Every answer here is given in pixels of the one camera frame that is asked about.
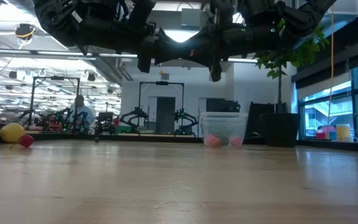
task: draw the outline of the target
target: potted plant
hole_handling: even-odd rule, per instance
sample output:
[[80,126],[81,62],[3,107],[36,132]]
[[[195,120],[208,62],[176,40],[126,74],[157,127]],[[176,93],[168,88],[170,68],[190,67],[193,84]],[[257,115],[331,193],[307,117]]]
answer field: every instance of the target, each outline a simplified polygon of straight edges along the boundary
[[[281,21],[277,26],[282,29],[285,21]],[[278,79],[278,105],[275,114],[262,114],[260,121],[262,123],[263,135],[266,145],[277,147],[294,147],[296,135],[300,125],[300,115],[283,113],[282,104],[282,77],[287,74],[283,68],[287,68],[287,62],[293,66],[313,64],[316,59],[316,53],[325,49],[329,41],[325,39],[323,27],[318,26],[316,30],[297,48],[293,50],[282,50],[279,52],[264,52],[256,54],[257,65],[259,69],[264,66],[270,69],[267,77]]]

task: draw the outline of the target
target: black pot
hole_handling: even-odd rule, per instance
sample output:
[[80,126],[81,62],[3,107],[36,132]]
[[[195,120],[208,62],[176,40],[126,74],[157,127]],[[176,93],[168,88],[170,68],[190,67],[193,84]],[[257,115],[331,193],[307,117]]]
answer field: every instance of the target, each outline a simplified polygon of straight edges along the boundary
[[299,114],[261,114],[262,135],[273,147],[295,147],[301,116]]

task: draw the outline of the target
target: door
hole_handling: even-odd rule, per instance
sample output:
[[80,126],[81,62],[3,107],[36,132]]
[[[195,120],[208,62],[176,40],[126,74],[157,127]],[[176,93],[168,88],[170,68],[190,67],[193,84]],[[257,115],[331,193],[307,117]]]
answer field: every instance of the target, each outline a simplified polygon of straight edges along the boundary
[[157,123],[161,133],[175,132],[175,97],[157,98]]

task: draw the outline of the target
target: clear plastic bin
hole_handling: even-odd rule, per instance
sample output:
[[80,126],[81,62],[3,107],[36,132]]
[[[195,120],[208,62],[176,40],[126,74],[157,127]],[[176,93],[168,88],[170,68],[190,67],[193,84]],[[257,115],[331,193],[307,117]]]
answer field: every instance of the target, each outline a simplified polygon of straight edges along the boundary
[[246,134],[247,113],[202,112],[204,144],[209,147],[240,147]]

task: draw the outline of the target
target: orange toy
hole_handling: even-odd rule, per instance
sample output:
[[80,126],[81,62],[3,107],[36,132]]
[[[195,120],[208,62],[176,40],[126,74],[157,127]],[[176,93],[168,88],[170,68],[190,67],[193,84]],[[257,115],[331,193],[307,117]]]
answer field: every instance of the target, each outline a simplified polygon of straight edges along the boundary
[[206,145],[210,147],[221,147],[222,142],[215,135],[210,134],[206,139]]

